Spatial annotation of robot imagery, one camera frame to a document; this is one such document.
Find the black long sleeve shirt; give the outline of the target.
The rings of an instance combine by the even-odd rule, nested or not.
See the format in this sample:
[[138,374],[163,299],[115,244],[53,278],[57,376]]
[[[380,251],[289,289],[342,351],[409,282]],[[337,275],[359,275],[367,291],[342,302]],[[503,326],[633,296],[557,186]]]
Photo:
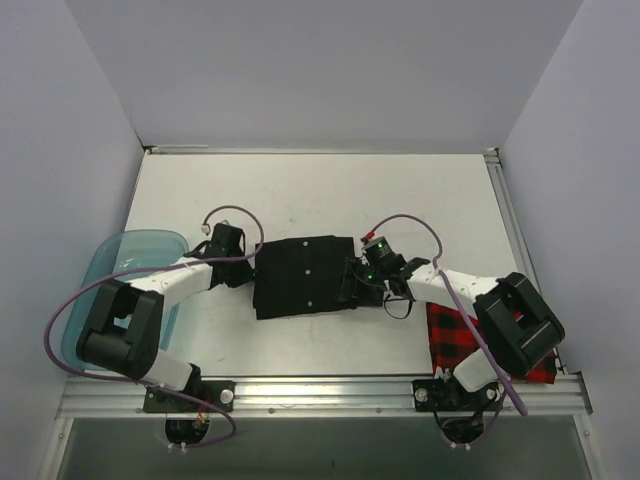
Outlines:
[[341,296],[354,240],[343,236],[288,238],[266,242],[255,257],[256,318],[329,313],[354,306]]

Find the red black plaid shirt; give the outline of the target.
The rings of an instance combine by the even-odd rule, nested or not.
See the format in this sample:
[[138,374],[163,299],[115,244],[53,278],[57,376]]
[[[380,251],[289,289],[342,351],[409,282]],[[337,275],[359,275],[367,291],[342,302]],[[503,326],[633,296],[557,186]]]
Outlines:
[[[452,370],[479,349],[478,343],[457,310],[434,303],[425,305],[429,351],[433,372]],[[549,353],[526,376],[512,379],[528,383],[554,384],[558,374],[556,354]]]

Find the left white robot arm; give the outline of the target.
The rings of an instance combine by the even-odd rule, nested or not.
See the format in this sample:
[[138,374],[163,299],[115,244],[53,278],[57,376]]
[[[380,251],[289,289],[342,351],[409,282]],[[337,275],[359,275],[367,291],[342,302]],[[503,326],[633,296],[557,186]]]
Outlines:
[[211,237],[165,270],[132,280],[110,279],[97,290],[76,343],[86,363],[131,380],[167,388],[180,411],[202,399],[200,373],[160,348],[163,317],[183,301],[218,285],[237,288],[253,279],[244,230],[221,222]]

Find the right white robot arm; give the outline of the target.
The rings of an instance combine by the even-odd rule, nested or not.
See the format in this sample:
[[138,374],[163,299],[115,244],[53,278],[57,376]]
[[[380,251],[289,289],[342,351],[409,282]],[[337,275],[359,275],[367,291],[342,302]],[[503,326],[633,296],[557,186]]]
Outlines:
[[344,263],[338,299],[352,308],[393,300],[426,307],[434,367],[449,373],[446,402],[465,409],[480,389],[506,380],[552,384],[565,330],[523,274],[480,277],[395,253],[383,237]]

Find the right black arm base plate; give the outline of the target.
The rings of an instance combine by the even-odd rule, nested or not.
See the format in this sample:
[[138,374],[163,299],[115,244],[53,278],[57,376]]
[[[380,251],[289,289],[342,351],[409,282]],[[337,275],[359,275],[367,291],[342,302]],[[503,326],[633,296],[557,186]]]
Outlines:
[[468,392],[454,379],[416,379],[411,386],[414,410],[420,413],[476,413],[494,410],[501,395],[497,383],[489,383],[476,392]]

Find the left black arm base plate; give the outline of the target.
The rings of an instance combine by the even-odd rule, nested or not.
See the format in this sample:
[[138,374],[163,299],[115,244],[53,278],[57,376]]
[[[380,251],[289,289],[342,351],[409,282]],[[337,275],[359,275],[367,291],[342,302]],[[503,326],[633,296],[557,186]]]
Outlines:
[[[199,386],[185,390],[184,394],[206,401],[225,412],[232,412],[235,383],[231,380],[203,380]],[[155,388],[147,389],[142,410],[151,414],[197,413],[205,411],[205,407]]]

